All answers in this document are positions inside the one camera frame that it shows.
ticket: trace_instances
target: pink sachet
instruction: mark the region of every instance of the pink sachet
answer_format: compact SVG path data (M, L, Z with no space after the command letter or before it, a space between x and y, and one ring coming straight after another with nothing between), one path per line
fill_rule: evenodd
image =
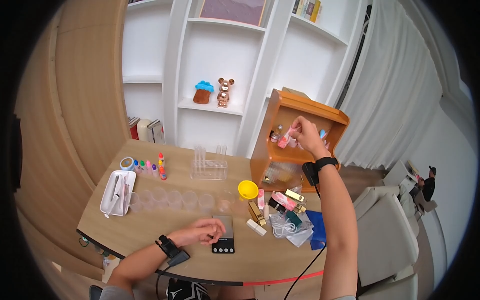
M293 208L295 208L295 206L297 205L295 201L289 199L287 196L280 192L273 192L272 198L290 211L292 211Z
M291 126L288 127L288 130L287 132L280 138L278 139L278 143L277 145L282 148L282 149L285 149L285 147L288 145L288 142L290 141L290 139L292 138L290 136L290 133L294 132L294 131L297 131L296 129L292 128Z

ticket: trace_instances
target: black cap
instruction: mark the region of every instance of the black cap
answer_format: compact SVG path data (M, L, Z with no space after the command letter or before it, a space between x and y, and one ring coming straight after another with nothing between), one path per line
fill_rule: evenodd
M432 166L428 166L430 168L430 171L432 171L432 173L436 176L437 175L437 168L435 167L432 167Z

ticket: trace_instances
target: perfume bottle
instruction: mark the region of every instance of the perfume bottle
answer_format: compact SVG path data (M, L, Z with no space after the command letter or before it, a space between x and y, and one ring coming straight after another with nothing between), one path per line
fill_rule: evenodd
M275 132L272 133L272 135L270 136L270 141L271 142L276 143L278 141L278 139L280 138L280 136L282 134L282 129L283 129L282 124L279 124L278 127L276 128Z

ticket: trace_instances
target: black wristband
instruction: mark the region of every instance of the black wristband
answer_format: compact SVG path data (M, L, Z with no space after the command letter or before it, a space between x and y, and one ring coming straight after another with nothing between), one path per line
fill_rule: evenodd
M338 165L338 160L335 157L322 157L315 162L315 170L320 170L326 165Z
M173 241L171 239L167 238L165 235L162 234L158 239L162 243L160 244L160 243L158 243L158 241L155 241L155 244L157 244L160 247L160 249L162 249L162 251L169 258L173 258L175 255L180 253L180 250L177 248L177 246L175 246Z

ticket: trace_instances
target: pink box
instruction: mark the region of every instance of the pink box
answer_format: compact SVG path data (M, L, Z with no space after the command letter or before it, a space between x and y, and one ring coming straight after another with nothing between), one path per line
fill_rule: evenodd
M263 209L265 207L265 191L258 189L258 208Z
M295 201L289 199L287 196L280 192L273 192L272 198L290 211L292 211L293 208L297 205Z
M285 147L287 146L288 142L289 142L290 139L292 138L292 137L290 136L290 133L291 133L291 132L294 132L294 131L296 131L296 129L293 129L291 126L289 126L287 132L286 132L280 139L278 139L277 145L278 145L280 148L285 149Z

